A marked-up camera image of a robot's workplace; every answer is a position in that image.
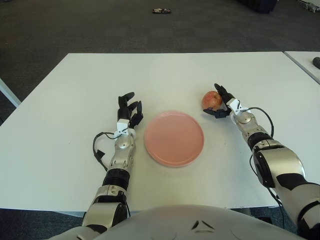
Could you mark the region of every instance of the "plate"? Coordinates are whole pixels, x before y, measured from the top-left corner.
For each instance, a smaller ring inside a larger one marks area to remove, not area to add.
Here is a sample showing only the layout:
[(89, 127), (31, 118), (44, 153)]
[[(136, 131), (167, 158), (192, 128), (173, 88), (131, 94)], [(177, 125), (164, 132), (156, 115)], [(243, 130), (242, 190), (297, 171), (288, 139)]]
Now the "plate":
[(204, 133), (197, 121), (179, 111), (156, 116), (144, 132), (148, 153), (158, 163), (170, 167), (190, 164), (201, 153), (204, 143)]

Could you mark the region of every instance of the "black wire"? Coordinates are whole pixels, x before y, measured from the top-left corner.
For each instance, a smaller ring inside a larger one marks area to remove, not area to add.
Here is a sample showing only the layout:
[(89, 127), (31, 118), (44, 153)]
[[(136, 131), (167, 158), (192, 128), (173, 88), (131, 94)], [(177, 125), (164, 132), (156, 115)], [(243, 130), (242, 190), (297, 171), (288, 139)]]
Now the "black wire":
[[(260, 110), (261, 112), (263, 112), (266, 117), (268, 118), (269, 122), (270, 122), (270, 125), (271, 125), (271, 134), (270, 136), (273, 138), (274, 136), (274, 133), (275, 133), (275, 127), (274, 127), (274, 123), (272, 122), (270, 116), (268, 115), (268, 113), (266, 113), (262, 108), (260, 107), (249, 107), (247, 110), (251, 110), (251, 109), (258, 109)], [(253, 155), (250, 156), (250, 159), (249, 159), (249, 164), (250, 164), (250, 167), (253, 171), (253, 173), (258, 177), (258, 174), (256, 173), (256, 171), (254, 170), (252, 164), (251, 164), (251, 159), (252, 159)], [(281, 212), (281, 216), (282, 216), (282, 228), (285, 229), (285, 216), (284, 216), (284, 212), (282, 211), (282, 208), (281, 206), (283, 205), (281, 201), (279, 201), (279, 199), (277, 198), (277, 196), (274, 195), (274, 193), (270, 190), (270, 188), (266, 187), (271, 195), (271, 197), (276, 201), (276, 203), (279, 205), (279, 209), (280, 209), (280, 212)]]
[(268, 113), (265, 112), (265, 110), (263, 110), (262, 108), (260, 107), (249, 107), (247, 110), (240, 110), (241, 112), (245, 112), (245, 111), (248, 111), (248, 110), (251, 110), (251, 109), (258, 109), (260, 110), (261, 112), (263, 112), (266, 117), (269, 119), (269, 122), (271, 124), (271, 134), (270, 136), (273, 138), (274, 137), (274, 132), (275, 132), (275, 127), (274, 127), (274, 123), (272, 122), (271, 118), (269, 117)]
[(129, 206), (128, 206), (128, 203), (125, 202), (125, 205), (126, 205), (126, 209), (128, 209), (128, 214), (129, 214), (129, 217), (131, 217), (131, 213), (130, 213), (130, 210), (129, 210)]
[(96, 152), (96, 150), (95, 150), (95, 145), (96, 145), (97, 139), (98, 139), (99, 137), (101, 137), (102, 135), (106, 135), (106, 136), (108, 137), (108, 139), (117, 139), (117, 138), (119, 138), (119, 137), (122, 135), (122, 132), (124, 132), (124, 131), (127, 130), (127, 129), (128, 129), (128, 127), (127, 127), (126, 129), (123, 129), (123, 130), (121, 131), (121, 134), (118, 135), (118, 136), (116, 136), (116, 137), (109, 137), (108, 135), (114, 135), (114, 133), (108, 132), (108, 131), (107, 131), (107, 132), (100, 132), (99, 134), (97, 134), (97, 135), (94, 137), (93, 143), (92, 143), (93, 155), (94, 155), (95, 159), (98, 161), (98, 163), (101, 164), (101, 166), (104, 168), (105, 171), (108, 171), (108, 168), (103, 164), (100, 156), (98, 155), (98, 152)]
[(282, 216), (282, 228), (285, 229), (285, 215), (284, 215), (284, 212), (282, 211), (282, 208), (281, 208), (281, 206), (283, 206), (283, 204), (282, 204), (281, 201), (279, 201), (279, 200), (277, 199), (277, 196), (274, 195), (274, 193), (270, 190), (270, 188), (267, 187), (267, 189), (268, 189), (271, 197), (273, 197), (273, 199), (274, 199), (274, 200), (276, 201), (276, 203), (279, 205), (279, 209), (280, 209), (281, 216)]
[(252, 164), (251, 164), (251, 159), (252, 159), (252, 154), (251, 154), (251, 157), (250, 157), (250, 159), (249, 159), (249, 164), (250, 164), (250, 167), (251, 167), (253, 173), (258, 177), (258, 174), (256, 173), (256, 171), (254, 170), (254, 167), (253, 167)]
[(96, 152), (95, 150), (95, 145), (96, 145), (96, 140), (102, 136), (103, 134), (105, 134), (104, 132), (100, 132), (99, 134), (97, 134), (94, 139), (93, 139), (93, 144), (92, 144), (92, 150), (93, 150), (93, 155), (95, 157), (95, 159), (98, 161), (99, 164), (101, 164), (101, 166), (104, 168), (105, 171), (108, 171), (108, 168), (102, 163), (101, 158), (98, 155), (98, 152)]

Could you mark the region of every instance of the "table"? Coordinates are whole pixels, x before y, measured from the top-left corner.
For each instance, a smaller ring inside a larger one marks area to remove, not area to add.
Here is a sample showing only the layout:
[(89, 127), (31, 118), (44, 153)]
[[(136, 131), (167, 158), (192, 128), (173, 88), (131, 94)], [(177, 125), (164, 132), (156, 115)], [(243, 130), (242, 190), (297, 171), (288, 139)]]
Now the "table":
[(292, 61), (294, 61), (303, 71), (320, 84), (320, 69), (313, 65), (315, 57), (320, 57), (318, 51), (285, 51)]
[[(131, 91), (144, 114), (136, 128), (131, 211), (276, 205), (249, 167), (250, 150), (237, 127), (202, 112), (201, 99), (213, 83), (243, 106), (267, 111), (275, 139), (300, 157), (308, 181), (320, 182), (320, 86), (282, 52), (72, 53), (0, 127), (0, 208), (86, 211), (105, 177), (92, 153), (93, 138), (116, 129), (117, 97)], [(159, 165), (144, 147), (148, 123), (170, 110), (194, 117), (205, 137), (200, 156), (181, 168)], [(270, 131), (266, 117), (254, 113)], [(113, 144), (103, 137), (97, 142), (104, 161), (113, 156)]]
[(21, 101), (16, 97), (16, 95), (10, 90), (10, 88), (5, 84), (4, 81), (0, 78), (0, 91), (7, 99), (17, 108)]

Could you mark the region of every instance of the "gray carpet floor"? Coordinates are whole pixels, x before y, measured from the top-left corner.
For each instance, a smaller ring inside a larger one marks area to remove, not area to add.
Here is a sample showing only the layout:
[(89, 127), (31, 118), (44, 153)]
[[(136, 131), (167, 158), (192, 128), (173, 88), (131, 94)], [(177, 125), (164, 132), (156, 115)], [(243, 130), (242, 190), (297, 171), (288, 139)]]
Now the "gray carpet floor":
[[(319, 12), (295, 0), (280, 0), (270, 14), (236, 0), (0, 0), (0, 78), (23, 100), (67, 53), (320, 51), (319, 23)], [(0, 118), (14, 109), (0, 93)], [(277, 208), (251, 212), (281, 225)], [(45, 239), (80, 223), (54, 212), (0, 209), (0, 239)]]

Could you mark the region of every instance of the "apple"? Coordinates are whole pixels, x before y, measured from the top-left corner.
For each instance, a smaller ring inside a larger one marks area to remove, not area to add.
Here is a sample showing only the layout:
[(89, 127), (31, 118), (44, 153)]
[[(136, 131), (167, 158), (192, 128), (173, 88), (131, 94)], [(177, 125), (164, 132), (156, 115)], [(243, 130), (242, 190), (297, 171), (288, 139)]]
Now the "apple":
[(216, 91), (208, 91), (201, 102), (203, 109), (213, 109), (217, 111), (222, 104), (222, 98)]

